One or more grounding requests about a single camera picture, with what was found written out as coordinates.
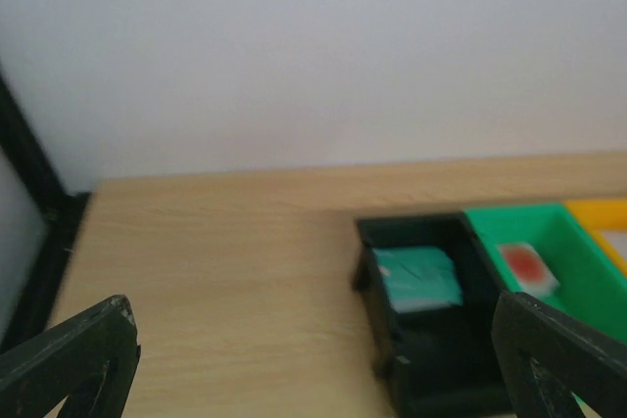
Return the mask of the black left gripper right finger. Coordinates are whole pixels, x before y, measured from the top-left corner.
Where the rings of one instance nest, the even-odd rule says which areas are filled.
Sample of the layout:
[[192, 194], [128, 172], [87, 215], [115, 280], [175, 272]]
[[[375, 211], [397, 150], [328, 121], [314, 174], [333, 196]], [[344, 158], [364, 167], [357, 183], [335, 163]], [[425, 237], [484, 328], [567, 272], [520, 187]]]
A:
[[525, 293], [500, 294], [492, 341], [518, 417], [626, 415], [626, 346]]

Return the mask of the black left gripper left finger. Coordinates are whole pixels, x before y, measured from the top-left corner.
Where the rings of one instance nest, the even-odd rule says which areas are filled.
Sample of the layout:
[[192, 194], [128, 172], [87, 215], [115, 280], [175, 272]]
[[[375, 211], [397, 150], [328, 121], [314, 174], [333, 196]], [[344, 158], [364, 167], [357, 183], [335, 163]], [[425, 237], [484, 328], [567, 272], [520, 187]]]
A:
[[130, 301], [104, 299], [1, 355], [1, 415], [120, 417], [140, 355]]

